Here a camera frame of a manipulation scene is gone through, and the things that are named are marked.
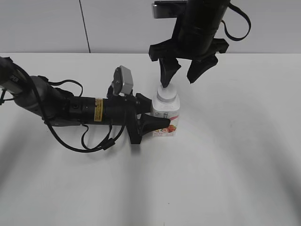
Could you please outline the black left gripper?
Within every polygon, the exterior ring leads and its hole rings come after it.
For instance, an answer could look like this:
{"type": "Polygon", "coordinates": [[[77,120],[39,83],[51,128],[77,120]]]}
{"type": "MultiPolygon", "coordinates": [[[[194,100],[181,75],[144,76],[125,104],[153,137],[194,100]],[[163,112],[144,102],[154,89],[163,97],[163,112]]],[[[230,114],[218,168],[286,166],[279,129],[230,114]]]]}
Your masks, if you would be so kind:
{"type": "Polygon", "coordinates": [[[151,112],[151,106],[152,100],[141,93],[136,93],[135,96],[107,94],[103,101],[103,124],[124,126],[130,143],[140,144],[145,134],[170,125],[168,118],[145,114],[151,112]]]}

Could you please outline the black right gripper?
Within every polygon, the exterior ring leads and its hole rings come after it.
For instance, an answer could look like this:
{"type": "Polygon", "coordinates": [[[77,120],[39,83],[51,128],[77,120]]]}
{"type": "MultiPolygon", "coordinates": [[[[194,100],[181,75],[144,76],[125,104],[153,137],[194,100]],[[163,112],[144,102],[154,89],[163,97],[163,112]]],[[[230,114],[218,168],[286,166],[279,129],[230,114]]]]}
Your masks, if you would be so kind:
{"type": "Polygon", "coordinates": [[[187,78],[194,83],[203,73],[218,63],[215,54],[225,53],[229,47],[225,39],[204,33],[193,25],[187,25],[184,14],[177,17],[172,37],[158,44],[150,45],[151,61],[159,60],[160,82],[167,88],[172,77],[181,68],[177,58],[192,60],[187,78]]]}

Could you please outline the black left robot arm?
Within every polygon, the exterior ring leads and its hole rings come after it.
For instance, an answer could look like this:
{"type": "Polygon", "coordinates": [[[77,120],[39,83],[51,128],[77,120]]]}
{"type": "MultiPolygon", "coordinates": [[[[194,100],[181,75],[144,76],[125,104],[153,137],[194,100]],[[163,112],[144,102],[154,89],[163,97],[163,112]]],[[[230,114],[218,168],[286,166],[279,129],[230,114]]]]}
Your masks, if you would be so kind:
{"type": "Polygon", "coordinates": [[[107,125],[126,129],[131,144],[140,144],[145,134],[167,128],[170,120],[151,116],[152,100],[133,95],[131,71],[119,66],[106,98],[75,96],[60,89],[66,81],[50,82],[44,76],[30,76],[10,57],[0,59],[0,87],[9,92],[19,107],[40,116],[52,127],[107,125]]]}

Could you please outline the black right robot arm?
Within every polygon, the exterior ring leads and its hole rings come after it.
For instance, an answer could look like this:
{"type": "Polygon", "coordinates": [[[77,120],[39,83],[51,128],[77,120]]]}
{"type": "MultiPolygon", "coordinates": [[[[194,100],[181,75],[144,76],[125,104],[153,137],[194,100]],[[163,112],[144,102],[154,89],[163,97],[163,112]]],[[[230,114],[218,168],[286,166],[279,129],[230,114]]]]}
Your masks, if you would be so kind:
{"type": "Polygon", "coordinates": [[[229,45],[214,36],[229,3],[228,0],[163,0],[152,4],[155,19],[176,18],[172,37],[149,48],[150,59],[159,61],[164,88],[181,67],[178,59],[191,60],[187,72],[190,83],[217,65],[215,54],[225,53],[229,45]]]}

